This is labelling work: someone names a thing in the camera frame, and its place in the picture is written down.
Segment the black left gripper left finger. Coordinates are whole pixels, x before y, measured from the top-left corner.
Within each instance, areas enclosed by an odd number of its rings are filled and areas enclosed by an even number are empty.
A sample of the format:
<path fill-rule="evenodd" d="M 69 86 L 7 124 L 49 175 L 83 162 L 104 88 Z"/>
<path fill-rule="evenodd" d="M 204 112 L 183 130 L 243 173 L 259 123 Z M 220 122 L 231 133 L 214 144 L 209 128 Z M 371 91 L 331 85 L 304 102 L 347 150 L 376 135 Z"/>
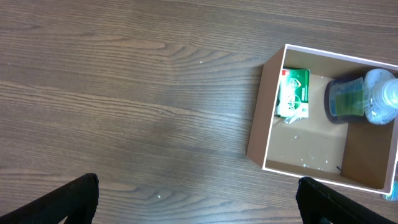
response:
<path fill-rule="evenodd" d="M 1 216 L 1 223 L 91 224 L 99 200 L 99 180 L 87 173 L 57 189 Z"/>

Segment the pink open cardboard box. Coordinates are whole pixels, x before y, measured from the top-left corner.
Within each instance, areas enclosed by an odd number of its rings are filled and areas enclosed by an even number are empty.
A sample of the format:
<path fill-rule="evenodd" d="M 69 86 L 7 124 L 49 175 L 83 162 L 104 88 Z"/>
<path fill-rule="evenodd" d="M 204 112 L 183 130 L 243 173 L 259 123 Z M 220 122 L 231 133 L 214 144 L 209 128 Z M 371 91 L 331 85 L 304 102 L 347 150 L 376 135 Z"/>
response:
<path fill-rule="evenodd" d="M 309 116 L 290 124 L 275 115 L 284 68 L 310 70 Z M 324 107 L 330 81 L 358 78 L 374 68 L 397 73 L 397 66 L 388 63 L 283 46 L 262 68 L 247 157 L 269 172 L 390 194 L 397 167 L 397 122 L 334 124 Z"/>

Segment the clear foam soap pump bottle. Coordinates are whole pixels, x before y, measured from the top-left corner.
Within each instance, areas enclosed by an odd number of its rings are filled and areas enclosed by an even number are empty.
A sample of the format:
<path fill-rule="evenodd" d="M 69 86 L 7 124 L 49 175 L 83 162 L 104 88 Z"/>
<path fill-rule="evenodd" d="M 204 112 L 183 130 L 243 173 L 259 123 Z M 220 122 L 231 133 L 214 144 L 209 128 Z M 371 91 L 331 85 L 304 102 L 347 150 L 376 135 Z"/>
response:
<path fill-rule="evenodd" d="M 335 124 L 365 120 L 388 124 L 397 116 L 397 77 L 376 68 L 356 79 L 332 80 L 326 86 L 324 105 Z"/>

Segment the green Dettol soap bar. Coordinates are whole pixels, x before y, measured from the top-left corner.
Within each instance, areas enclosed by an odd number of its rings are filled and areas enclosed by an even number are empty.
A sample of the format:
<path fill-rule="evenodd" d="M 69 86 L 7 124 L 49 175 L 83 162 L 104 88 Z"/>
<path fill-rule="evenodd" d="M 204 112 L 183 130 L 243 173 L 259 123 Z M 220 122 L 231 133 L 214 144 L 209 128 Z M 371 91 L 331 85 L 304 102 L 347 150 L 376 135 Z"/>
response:
<path fill-rule="evenodd" d="M 291 124 L 309 117 L 310 70 L 283 68 L 274 114 Z"/>

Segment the green white toothbrush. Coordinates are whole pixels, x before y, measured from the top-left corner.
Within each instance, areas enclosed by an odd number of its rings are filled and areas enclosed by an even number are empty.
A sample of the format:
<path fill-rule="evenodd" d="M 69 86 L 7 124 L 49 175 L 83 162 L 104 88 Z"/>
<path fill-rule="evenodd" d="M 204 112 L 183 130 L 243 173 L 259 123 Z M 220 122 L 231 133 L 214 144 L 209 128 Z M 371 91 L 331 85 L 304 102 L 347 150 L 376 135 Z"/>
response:
<path fill-rule="evenodd" d="M 392 192 L 388 195 L 382 196 L 384 200 L 397 202 L 398 201 L 398 180 L 395 180 L 392 186 Z"/>

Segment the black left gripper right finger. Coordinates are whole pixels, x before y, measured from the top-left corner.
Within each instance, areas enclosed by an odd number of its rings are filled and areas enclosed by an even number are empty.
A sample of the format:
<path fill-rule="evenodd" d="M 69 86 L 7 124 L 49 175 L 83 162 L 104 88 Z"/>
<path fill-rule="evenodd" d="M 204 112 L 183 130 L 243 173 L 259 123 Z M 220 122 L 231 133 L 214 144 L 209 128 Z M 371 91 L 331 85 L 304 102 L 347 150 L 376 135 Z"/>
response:
<path fill-rule="evenodd" d="M 295 198 L 303 224 L 394 224 L 311 177 L 298 181 Z"/>

